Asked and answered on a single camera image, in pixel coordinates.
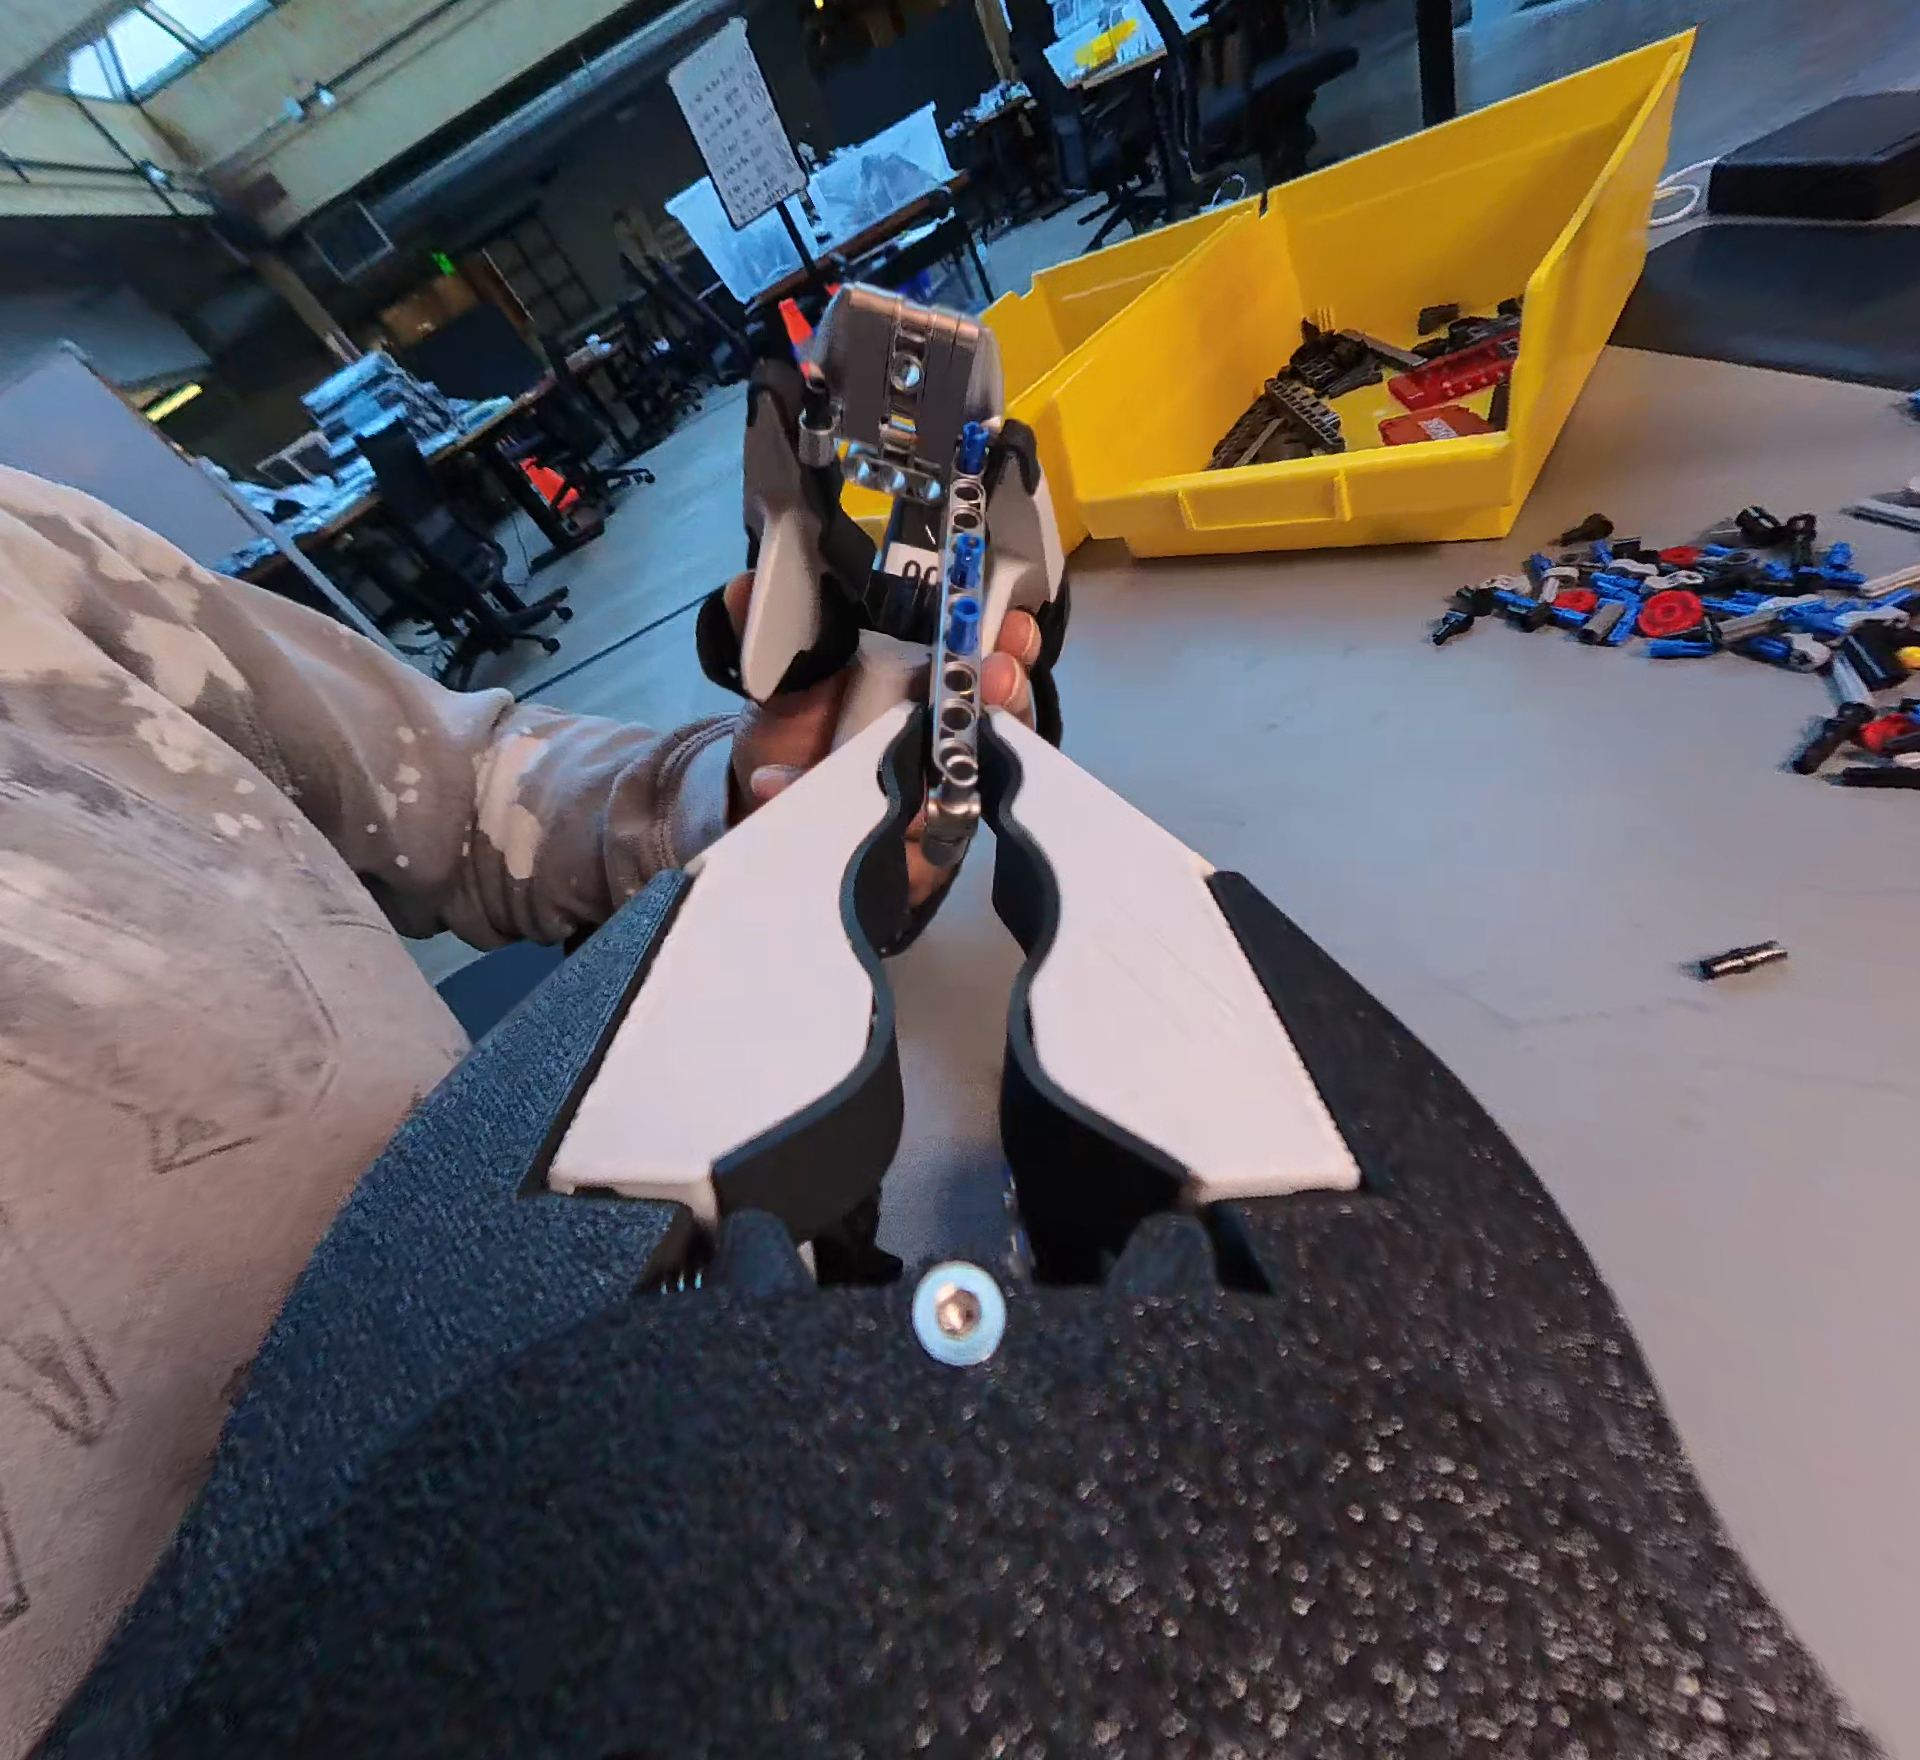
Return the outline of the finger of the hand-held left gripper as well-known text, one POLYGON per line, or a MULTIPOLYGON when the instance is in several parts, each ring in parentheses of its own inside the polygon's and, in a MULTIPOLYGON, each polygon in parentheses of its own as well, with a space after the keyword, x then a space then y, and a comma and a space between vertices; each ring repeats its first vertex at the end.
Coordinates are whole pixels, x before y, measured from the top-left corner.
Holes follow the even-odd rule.
POLYGON ((1038 614, 1061 595, 1067 551, 1032 432, 1000 422, 985 462, 985 619, 1038 614))
POLYGON ((850 657, 871 539, 842 508, 836 398, 815 371, 758 362, 748 383, 740 516, 752 587, 737 673, 756 703, 832 676, 850 657))

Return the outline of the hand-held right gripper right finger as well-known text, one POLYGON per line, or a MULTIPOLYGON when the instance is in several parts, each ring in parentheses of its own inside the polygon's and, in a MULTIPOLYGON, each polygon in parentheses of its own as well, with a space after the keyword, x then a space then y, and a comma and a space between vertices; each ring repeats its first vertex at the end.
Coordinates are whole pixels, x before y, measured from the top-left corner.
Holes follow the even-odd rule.
POLYGON ((989 722, 980 747, 991 905, 1021 948, 1010 1062, 1042 1115, 1200 1204, 1354 1194, 1223 873, 1040 733, 989 722))

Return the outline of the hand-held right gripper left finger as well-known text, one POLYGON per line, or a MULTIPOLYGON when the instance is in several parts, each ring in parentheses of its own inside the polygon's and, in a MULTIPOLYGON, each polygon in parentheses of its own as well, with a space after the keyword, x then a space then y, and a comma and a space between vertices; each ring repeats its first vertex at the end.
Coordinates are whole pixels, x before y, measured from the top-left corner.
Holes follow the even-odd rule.
POLYGON ((546 1165, 556 1194, 844 1220, 901 1132, 879 948, 906 919, 923 710, 898 703, 689 870, 546 1165))

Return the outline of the grey beam with motor block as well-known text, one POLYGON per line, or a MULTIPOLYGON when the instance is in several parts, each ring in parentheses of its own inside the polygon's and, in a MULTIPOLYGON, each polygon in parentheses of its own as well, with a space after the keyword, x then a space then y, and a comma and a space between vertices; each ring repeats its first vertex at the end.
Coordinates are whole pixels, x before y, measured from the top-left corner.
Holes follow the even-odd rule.
POLYGON ((1000 404, 999 350, 980 322, 900 293, 840 286, 819 333, 839 402, 842 508, 879 559, 893 512, 934 536, 934 619, 923 745, 921 855, 953 870, 980 825, 985 619, 985 462, 1000 404))

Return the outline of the person's left forearm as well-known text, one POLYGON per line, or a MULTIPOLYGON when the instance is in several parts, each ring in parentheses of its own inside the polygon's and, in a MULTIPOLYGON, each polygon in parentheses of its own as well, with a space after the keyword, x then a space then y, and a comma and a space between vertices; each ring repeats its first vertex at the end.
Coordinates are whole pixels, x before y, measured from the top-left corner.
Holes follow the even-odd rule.
POLYGON ((403 934, 561 945, 732 825, 740 715, 662 733, 402 670, 380 690, 340 851, 403 934))

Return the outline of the person's left hand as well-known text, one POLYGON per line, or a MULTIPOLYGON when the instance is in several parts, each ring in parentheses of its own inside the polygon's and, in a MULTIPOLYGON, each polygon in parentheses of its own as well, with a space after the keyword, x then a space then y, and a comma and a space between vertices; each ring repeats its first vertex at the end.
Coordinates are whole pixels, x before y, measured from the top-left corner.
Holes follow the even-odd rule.
MULTIPOLYGON (((995 643, 980 660, 980 696, 985 707, 1032 725, 1034 676, 1044 647, 1038 617, 1024 610, 1006 613, 995 643)), ((766 806, 784 786, 829 760, 850 696, 862 699, 875 693, 885 707, 907 696, 923 698, 927 679, 930 654, 921 644, 862 634, 853 665, 835 677, 764 703, 752 701, 732 739, 732 822, 766 806)))

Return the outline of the yellow storage bin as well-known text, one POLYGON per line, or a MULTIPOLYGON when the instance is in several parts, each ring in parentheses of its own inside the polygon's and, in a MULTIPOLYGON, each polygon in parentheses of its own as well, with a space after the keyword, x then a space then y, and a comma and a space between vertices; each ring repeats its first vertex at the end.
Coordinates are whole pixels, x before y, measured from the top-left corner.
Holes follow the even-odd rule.
POLYGON ((1088 364, 1097 334, 1127 307, 1221 226, 1263 207, 1258 194, 1069 257, 1036 271, 1027 293, 1003 294, 982 314, 1000 346, 1004 412, 1032 434, 1064 554, 1086 539, 1086 523, 1054 412, 1058 393, 1088 364))

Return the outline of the heap of black beams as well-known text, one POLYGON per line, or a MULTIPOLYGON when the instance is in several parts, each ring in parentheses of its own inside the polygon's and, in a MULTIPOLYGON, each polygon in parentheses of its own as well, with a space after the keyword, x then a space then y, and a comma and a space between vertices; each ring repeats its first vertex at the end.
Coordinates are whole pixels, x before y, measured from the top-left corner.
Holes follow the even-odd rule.
MULTIPOLYGON (((1452 303, 1429 305, 1417 310, 1416 337, 1410 342, 1338 328, 1329 314, 1311 314, 1302 321, 1301 345, 1276 375, 1263 381, 1232 427, 1214 442, 1206 468, 1232 471, 1350 449, 1392 449, 1379 447, 1379 419, 1405 409, 1390 397, 1386 383, 1422 361, 1450 355, 1486 337, 1517 333, 1520 340, 1523 314, 1525 303, 1519 294, 1484 312, 1452 303)), ((1512 371, 1509 381, 1460 402, 1482 412, 1504 429, 1512 371)))

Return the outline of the black office chair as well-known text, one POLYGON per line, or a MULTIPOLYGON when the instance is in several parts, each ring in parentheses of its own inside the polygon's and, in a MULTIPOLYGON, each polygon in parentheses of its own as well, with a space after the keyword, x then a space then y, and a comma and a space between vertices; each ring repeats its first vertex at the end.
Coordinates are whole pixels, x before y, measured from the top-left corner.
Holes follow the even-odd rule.
POLYGON ((1260 188, 1309 169, 1317 94, 1359 64, 1356 44, 1309 44, 1263 58, 1230 82, 1202 82, 1188 108, 1188 172, 1215 181, 1252 163, 1260 188))
POLYGON ((370 468, 377 510, 411 560, 413 617, 452 643, 437 679, 465 692, 481 660, 518 643, 559 653, 551 626, 575 617, 566 588, 531 600, 514 588, 503 551, 459 516, 405 415, 380 415, 354 445, 370 468))

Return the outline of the white sign on stand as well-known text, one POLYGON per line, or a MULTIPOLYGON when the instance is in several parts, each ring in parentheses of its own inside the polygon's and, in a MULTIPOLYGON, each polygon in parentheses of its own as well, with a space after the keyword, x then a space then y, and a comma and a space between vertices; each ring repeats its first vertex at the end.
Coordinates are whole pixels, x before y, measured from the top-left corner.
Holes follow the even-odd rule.
POLYGON ((732 16, 668 72, 668 89, 700 151, 703 173, 666 202, 711 274, 742 307, 813 267, 825 240, 813 230, 810 183, 774 94, 732 16))

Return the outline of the yellow bin with brick parts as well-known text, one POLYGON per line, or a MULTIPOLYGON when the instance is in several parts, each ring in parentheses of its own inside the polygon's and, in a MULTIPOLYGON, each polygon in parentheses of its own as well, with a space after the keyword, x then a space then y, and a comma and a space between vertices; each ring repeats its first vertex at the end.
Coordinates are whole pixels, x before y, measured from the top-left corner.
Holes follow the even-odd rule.
POLYGON ((1097 540, 1137 559, 1510 533, 1647 254, 1693 31, 1275 189, 1215 223, 1042 383, 1034 437, 1097 540), (1305 322, 1416 340, 1423 308, 1517 299, 1501 429, 1386 445, 1432 409, 1335 402, 1343 447, 1211 469, 1305 322))

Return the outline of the person's torso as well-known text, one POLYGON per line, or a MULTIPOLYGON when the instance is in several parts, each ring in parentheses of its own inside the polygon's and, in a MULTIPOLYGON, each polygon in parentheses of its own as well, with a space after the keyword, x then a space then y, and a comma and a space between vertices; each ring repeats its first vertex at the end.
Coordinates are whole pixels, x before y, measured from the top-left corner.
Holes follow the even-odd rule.
POLYGON ((4 1756, 201 1488, 359 1172, 465 1046, 388 929, 506 711, 4 468, 4 1756))

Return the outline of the pile of mixed brick parts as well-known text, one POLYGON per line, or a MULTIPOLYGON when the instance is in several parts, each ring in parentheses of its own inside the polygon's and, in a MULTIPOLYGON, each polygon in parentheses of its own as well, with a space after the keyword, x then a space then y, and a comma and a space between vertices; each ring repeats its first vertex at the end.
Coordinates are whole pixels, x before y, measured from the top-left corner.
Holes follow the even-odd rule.
POLYGON ((1427 626, 1482 624, 1658 664, 1750 664, 1811 684, 1821 710, 1786 769, 1861 793, 1917 788, 1917 566, 1884 573, 1813 513, 1742 508, 1706 539, 1655 544, 1592 513, 1517 570, 1457 587, 1427 626))

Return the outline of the black power adapter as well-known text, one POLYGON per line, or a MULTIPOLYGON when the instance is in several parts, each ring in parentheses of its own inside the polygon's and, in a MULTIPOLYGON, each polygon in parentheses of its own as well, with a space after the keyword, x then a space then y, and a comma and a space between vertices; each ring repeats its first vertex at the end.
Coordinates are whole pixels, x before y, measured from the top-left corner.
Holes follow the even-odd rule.
POLYGON ((1708 176, 1715 217, 1876 222, 1917 200, 1917 92, 1861 92, 1741 142, 1708 176))

